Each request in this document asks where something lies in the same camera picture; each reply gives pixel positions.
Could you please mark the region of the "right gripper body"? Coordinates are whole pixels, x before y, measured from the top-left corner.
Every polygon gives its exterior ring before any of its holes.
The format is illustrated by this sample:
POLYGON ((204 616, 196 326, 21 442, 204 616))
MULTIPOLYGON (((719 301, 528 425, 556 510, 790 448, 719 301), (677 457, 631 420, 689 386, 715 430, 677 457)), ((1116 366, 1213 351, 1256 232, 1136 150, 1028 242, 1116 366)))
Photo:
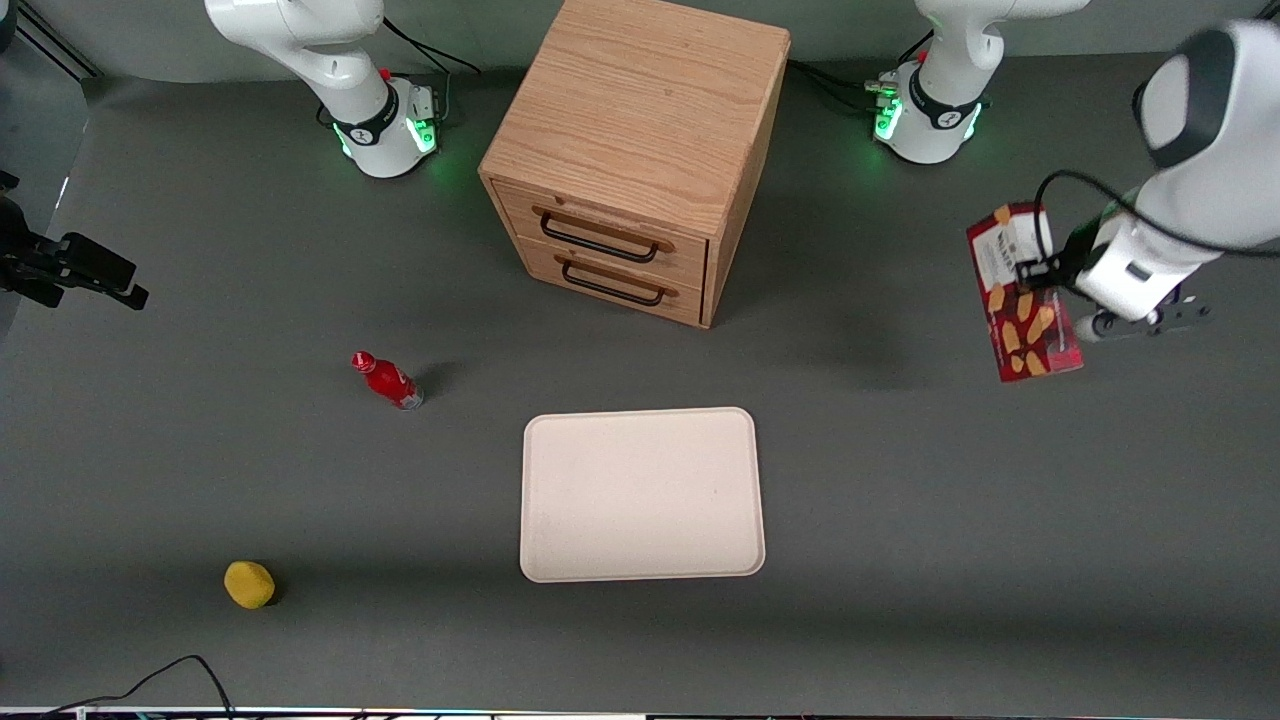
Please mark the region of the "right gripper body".
POLYGON ((50 274, 49 258, 42 252, 45 238, 29 229, 24 213, 6 197, 19 183, 19 178, 1 170, 1 290, 58 307, 63 287, 50 274))

